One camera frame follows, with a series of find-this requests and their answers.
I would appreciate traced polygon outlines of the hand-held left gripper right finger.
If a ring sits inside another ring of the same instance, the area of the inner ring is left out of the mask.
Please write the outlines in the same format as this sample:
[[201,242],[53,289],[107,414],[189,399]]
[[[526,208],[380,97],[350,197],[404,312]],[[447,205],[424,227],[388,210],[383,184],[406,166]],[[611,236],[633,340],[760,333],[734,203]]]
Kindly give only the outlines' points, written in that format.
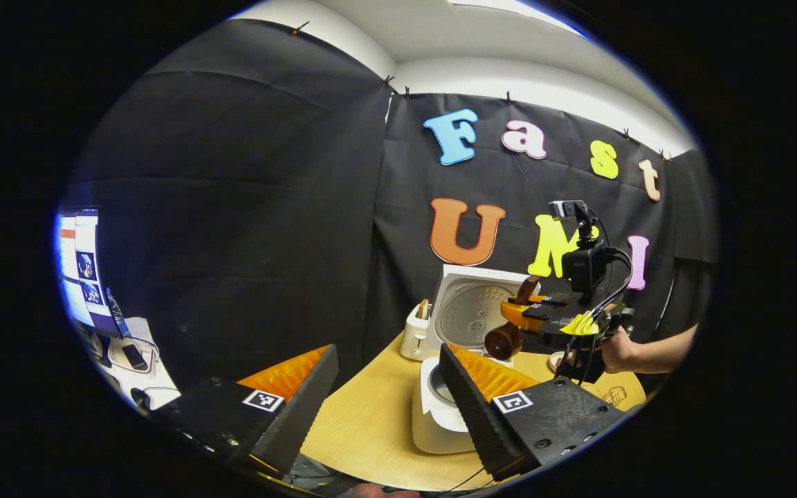
[[554,465],[624,415],[566,376],[538,382],[453,344],[442,344],[439,369],[494,481]]

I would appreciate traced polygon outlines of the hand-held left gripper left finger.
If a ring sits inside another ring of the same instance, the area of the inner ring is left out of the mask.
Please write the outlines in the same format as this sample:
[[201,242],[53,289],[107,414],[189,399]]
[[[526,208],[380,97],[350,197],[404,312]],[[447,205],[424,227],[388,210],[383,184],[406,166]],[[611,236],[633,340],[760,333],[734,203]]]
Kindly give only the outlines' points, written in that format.
[[336,345],[326,344],[240,381],[212,376],[149,416],[228,466],[282,478],[338,371]]

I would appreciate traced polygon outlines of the brown wooden spoon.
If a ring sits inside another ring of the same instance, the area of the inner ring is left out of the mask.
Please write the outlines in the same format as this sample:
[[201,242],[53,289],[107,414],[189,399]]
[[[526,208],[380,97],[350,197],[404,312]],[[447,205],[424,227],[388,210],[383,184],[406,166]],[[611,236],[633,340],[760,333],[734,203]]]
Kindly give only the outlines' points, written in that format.
[[[540,278],[537,275],[528,275],[522,281],[515,298],[525,302],[529,296],[534,295],[538,289]],[[522,350],[523,334],[516,325],[505,324],[489,331],[485,335],[485,350],[489,356],[497,360],[510,360]]]

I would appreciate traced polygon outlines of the white rice cooker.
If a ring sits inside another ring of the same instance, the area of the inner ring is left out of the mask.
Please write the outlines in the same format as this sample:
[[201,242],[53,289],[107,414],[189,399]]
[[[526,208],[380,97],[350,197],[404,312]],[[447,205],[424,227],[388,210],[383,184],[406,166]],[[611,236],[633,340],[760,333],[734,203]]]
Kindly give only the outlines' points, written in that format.
[[[505,324],[500,303],[515,297],[527,275],[496,269],[443,265],[430,302],[430,336],[484,354],[487,332]],[[474,450],[451,391],[439,370],[439,356],[423,360],[412,388],[412,441],[428,454]]]

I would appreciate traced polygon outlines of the white toaster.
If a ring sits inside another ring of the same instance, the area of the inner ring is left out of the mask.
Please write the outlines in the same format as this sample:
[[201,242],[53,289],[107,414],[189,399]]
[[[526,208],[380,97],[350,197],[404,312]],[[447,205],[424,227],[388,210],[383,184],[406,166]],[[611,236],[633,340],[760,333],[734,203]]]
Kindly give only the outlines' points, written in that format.
[[423,362],[423,360],[439,355],[439,341],[437,336],[430,336],[429,319],[419,320],[415,318],[418,305],[409,312],[405,319],[399,353],[405,359]]

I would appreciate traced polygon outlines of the white side desk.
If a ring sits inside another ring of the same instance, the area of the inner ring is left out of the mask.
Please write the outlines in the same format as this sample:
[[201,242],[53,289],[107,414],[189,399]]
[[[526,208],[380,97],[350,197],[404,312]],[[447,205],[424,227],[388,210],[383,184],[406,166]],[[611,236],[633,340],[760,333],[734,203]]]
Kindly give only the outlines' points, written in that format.
[[86,352],[111,387],[135,409],[158,409],[181,393],[165,368],[161,351],[145,318],[125,321],[127,336],[108,338],[85,324],[78,333]]

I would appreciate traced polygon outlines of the computer monitor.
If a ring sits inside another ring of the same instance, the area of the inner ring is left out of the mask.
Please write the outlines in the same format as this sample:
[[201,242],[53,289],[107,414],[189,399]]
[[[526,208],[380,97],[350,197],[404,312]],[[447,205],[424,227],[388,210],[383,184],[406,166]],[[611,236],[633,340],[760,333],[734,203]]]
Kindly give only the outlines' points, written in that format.
[[54,240],[67,314],[80,326],[109,338],[122,338],[98,263],[100,208],[64,207],[54,223]]

